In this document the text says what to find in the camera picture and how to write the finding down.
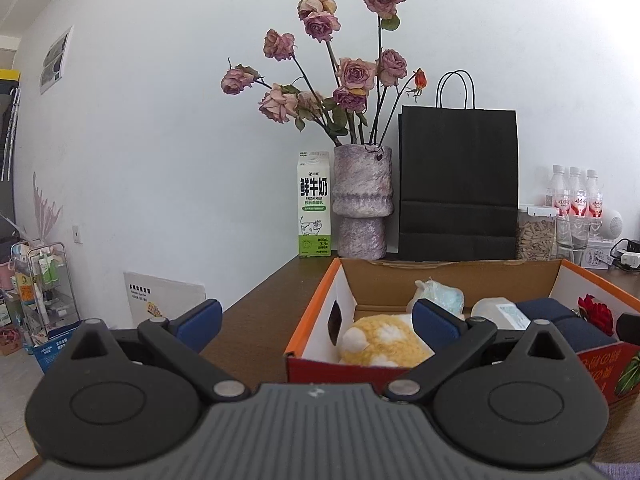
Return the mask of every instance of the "white board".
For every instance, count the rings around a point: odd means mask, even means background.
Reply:
[[[175,319],[207,299],[204,286],[125,272],[124,283],[133,323],[153,316]]]

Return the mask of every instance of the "orange cardboard box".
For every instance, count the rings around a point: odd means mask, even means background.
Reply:
[[[590,294],[605,303],[615,322],[640,312],[640,300],[592,272],[565,260],[461,263],[368,262],[336,258],[322,278],[286,349],[293,383],[372,383],[377,390],[404,368],[339,364],[336,341],[354,320],[375,314],[401,314],[414,296],[415,280],[433,278],[465,295],[465,313],[482,298],[514,303],[554,298],[569,309]],[[578,354],[612,403],[638,391],[640,346],[617,341]]]

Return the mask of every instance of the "blue box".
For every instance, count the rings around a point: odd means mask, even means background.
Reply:
[[[46,343],[33,348],[33,355],[36,356],[38,364],[44,373],[51,366],[51,363],[58,357],[60,351],[64,348],[66,343],[71,339],[77,327],[72,328],[68,332],[55,336]]]

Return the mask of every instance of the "tiled floor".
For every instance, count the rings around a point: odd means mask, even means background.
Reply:
[[[0,355],[0,479],[36,455],[24,427],[24,409],[42,371],[24,350]]]

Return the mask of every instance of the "plastic bag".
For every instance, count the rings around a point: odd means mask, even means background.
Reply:
[[[411,312],[414,309],[414,303],[420,298],[426,298],[454,316],[460,317],[462,314],[462,309],[465,306],[465,295],[459,288],[443,285],[432,280],[431,277],[426,282],[416,280],[415,286],[417,289],[413,299],[406,307],[407,312]]]

